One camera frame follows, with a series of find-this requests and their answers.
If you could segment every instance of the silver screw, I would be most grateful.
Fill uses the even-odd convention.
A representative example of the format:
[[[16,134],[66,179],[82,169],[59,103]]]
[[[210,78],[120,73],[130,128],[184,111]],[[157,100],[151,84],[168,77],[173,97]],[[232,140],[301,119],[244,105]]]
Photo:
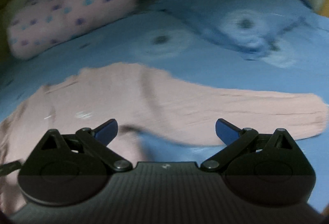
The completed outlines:
[[[128,162],[127,160],[118,160],[114,162],[114,166],[117,169],[125,169],[130,166],[130,162]]]
[[[206,167],[208,169],[214,169],[219,166],[219,163],[215,160],[208,160],[208,161],[204,161],[203,165],[204,165],[204,167]]]

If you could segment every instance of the ribbed black surface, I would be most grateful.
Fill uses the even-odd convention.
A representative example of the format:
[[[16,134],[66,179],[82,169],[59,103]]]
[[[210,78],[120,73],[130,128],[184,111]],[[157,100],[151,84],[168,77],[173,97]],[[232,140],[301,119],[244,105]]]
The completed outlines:
[[[17,224],[318,224],[307,204],[274,209],[236,197],[221,177],[194,163],[139,163],[115,174],[96,196],[79,205],[46,208],[28,204],[12,216]]]

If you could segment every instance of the blue bedsheet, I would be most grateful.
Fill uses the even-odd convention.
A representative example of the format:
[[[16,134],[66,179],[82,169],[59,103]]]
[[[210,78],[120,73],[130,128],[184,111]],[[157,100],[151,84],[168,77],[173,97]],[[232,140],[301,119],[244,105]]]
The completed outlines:
[[[143,63],[167,70],[176,78],[217,88],[311,92],[329,103],[329,23],[323,20],[321,26],[321,30],[306,26],[291,30],[278,40],[273,58],[246,61],[238,52],[197,37],[181,21],[164,12],[134,15],[58,45],[28,62],[11,60],[0,76],[0,120],[41,85],[58,84],[83,67],[103,67],[115,62]],[[310,37],[302,39],[301,32],[305,36],[306,30]],[[219,150],[174,145],[150,134],[141,136],[150,146],[149,155],[157,161],[200,162]],[[329,201],[328,131],[298,144],[317,174],[310,204],[322,210]]]

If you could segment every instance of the pink polka dot fabric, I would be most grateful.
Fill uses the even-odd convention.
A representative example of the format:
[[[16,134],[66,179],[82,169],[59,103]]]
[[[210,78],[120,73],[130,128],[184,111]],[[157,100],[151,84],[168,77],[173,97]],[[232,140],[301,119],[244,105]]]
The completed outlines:
[[[7,29],[12,54],[20,59],[125,17],[137,0],[27,0]]]

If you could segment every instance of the pink garment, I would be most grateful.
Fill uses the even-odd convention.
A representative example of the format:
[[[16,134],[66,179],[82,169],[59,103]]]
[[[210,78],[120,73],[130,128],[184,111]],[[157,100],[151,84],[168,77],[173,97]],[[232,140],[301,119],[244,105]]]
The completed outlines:
[[[261,133],[286,128],[294,139],[320,134],[328,109],[314,94],[215,89],[172,78],[167,72],[139,64],[115,63],[83,69],[56,86],[43,86],[0,124],[5,162],[25,160],[48,129],[62,134],[95,128],[115,118],[119,127],[133,125],[172,141],[219,145],[218,118]],[[108,146],[134,165],[147,161],[134,133],[118,136]],[[10,214],[25,202],[17,174],[1,188],[2,209]]]
[[[123,18],[137,0],[28,0],[7,29],[12,54],[29,59]]]

